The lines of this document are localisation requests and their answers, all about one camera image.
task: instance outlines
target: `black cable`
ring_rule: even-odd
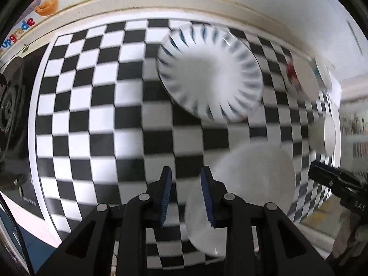
[[[23,239],[23,235],[22,235],[22,233],[21,233],[21,231],[18,227],[17,222],[14,219],[14,216],[13,216],[12,212],[8,208],[8,205],[6,204],[4,198],[1,194],[0,194],[0,204],[3,207],[5,213],[8,215],[11,223],[13,224],[13,227],[15,229],[15,234],[17,235],[18,240],[19,240],[19,244],[21,245],[21,248],[22,248],[22,253],[24,255],[24,259],[25,259],[25,263],[26,263],[27,268],[28,268],[28,272],[29,272],[30,276],[35,276],[35,272],[33,270],[31,260],[29,259],[29,254],[28,254],[27,247],[26,247],[24,239]]]

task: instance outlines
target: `silver screw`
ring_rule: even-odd
[[[276,210],[277,205],[274,204],[273,202],[269,202],[268,204],[266,204],[266,208],[269,209],[269,210]]]
[[[99,204],[99,205],[97,206],[97,210],[98,210],[99,212],[103,212],[103,211],[107,210],[107,204]]]
[[[146,201],[150,198],[150,196],[147,193],[143,193],[141,195],[139,195],[139,200],[141,201]]]
[[[235,199],[235,195],[234,195],[234,194],[232,194],[232,193],[226,193],[226,194],[224,195],[224,198],[225,198],[226,200],[234,200],[234,199]]]

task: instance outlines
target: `white plate with blue pattern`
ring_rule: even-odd
[[[172,99],[203,120],[241,121],[262,97],[257,59],[221,27],[187,25],[172,32],[159,48],[156,65]]]

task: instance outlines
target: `black and white checkered surface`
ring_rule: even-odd
[[[307,175],[315,158],[332,164],[331,157],[316,155],[308,144],[308,123],[330,114],[326,94],[321,92],[313,103],[295,100],[282,78],[290,51],[229,28],[256,55],[263,99],[242,123],[200,121],[171,102],[155,69],[162,38],[188,22],[105,24],[59,36],[44,55],[48,60],[34,113],[37,170],[61,239],[97,204],[124,204],[145,192],[166,165],[172,168],[174,183],[165,227],[147,230],[148,267],[170,269],[219,260],[189,242],[185,202],[200,168],[211,166],[242,141],[268,140],[293,158],[296,192],[290,219],[299,222],[327,198],[325,187]]]

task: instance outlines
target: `plate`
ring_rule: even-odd
[[[246,202],[260,206],[274,202],[285,214],[290,209],[296,183],[294,166],[279,146],[241,144],[210,168],[215,180]],[[226,228],[211,227],[199,178],[188,195],[184,219],[194,247],[211,256],[225,256]]]
[[[220,27],[187,25],[172,32],[158,50],[156,65],[172,99],[203,120],[241,121],[261,100],[257,59]]]

